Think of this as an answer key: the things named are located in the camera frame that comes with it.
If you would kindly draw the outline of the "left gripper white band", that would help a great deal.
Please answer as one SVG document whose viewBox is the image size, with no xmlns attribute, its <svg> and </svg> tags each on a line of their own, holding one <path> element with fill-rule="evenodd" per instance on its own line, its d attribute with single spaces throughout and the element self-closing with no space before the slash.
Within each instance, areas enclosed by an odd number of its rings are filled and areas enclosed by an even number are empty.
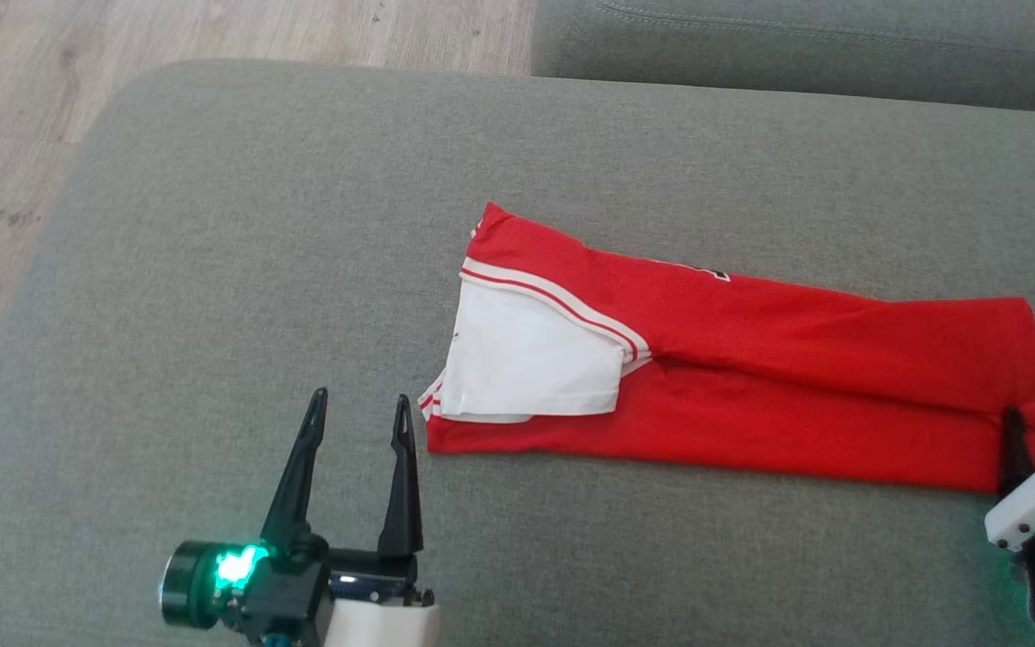
<svg viewBox="0 0 1035 647">
<path fill-rule="evenodd" d="M 223 623 L 252 646 L 434 646 L 440 609 L 419 585 L 423 520 L 407 394 L 395 406 L 394 473 L 378 551 L 319 545 L 293 555 L 313 535 L 305 514 L 327 406 L 328 390 L 316 389 L 261 529 L 271 550 L 223 550 Z"/>
</svg>

